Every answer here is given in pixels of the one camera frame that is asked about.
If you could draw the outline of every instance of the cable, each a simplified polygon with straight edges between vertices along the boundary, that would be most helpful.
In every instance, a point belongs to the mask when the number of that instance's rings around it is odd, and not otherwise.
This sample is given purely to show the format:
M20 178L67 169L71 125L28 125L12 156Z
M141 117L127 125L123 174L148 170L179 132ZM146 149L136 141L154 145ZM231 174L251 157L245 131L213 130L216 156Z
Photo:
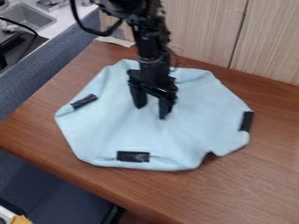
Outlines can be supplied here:
M98 35L98 36L102 36L102 37L108 37L108 36L111 36L111 34L116 30L116 28L122 24L123 20L120 18L114 25L112 25L110 28L108 28L105 31L96 31L94 29L88 28L82 24L82 22L78 16L76 1L70 0L70 4L71 4L71 9L72 9L74 19L76 20L78 26L85 32L89 32L94 35Z
M6 18L6 17L0 17L0 20L9 22L9 23L14 24L14 25L18 25L18 26L24 27L25 29L27 29L27 30L33 32L34 35L35 35L36 37L38 36L38 33L37 33L36 31L34 31L31 27L29 27L29 26L27 26L27 25L25 25L25 24L20 24L20 23L18 23L18 22L16 22L16 21L10 20L10 19L8 19L8 18Z

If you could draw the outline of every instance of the light blue cloth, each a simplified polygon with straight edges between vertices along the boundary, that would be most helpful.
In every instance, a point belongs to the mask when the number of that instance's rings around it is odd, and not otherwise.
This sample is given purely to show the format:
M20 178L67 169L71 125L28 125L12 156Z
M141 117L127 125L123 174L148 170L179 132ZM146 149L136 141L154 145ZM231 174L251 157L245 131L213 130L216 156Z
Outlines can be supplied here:
M249 143L240 125L251 109L212 73L185 68L172 73L178 101L167 119L159 120L157 98L149 96L142 109L133 104L127 70L138 67L132 60L105 67L70 103L90 94L97 101L58 111L56 122L79 159L98 166L181 171L199 167L209 152L225 156ZM118 161L118 151L149 152L149 162Z

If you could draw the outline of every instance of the wooden cabinet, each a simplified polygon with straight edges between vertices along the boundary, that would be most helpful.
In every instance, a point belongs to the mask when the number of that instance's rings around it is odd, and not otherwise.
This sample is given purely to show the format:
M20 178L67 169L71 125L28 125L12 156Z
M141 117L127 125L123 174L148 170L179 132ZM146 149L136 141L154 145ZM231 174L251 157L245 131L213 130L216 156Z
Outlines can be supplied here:
M163 0L175 52L195 60L228 67L247 0ZM101 16L102 27L111 17ZM126 39L130 29L122 27Z
M249 0L232 68L299 84L298 0Z
M299 0L162 1L178 55L299 85Z

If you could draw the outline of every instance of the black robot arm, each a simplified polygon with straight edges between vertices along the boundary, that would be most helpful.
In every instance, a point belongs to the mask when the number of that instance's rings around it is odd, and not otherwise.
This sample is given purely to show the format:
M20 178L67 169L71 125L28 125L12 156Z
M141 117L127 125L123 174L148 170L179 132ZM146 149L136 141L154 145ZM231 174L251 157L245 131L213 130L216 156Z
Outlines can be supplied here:
M78 22L75 0L71 1ZM101 0L100 9L119 20L106 31L94 31L79 26L99 36L109 36L126 21L132 28L138 49L140 70L129 70L129 87L137 108L147 104L147 95L159 100L159 117L164 119L177 100L175 79L170 77L170 32L165 23L165 11L160 0Z

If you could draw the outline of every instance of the tabletop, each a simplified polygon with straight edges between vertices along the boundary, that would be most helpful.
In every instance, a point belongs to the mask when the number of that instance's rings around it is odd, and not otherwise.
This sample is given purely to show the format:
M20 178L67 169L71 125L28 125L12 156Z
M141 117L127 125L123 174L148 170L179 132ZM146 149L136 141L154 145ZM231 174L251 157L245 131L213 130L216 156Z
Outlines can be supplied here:
M297 223L299 87L179 58L181 67L214 73L254 110L247 147L181 172L101 168L74 156L55 112L103 67L135 55L135 48L93 42L1 123L0 149L155 224Z

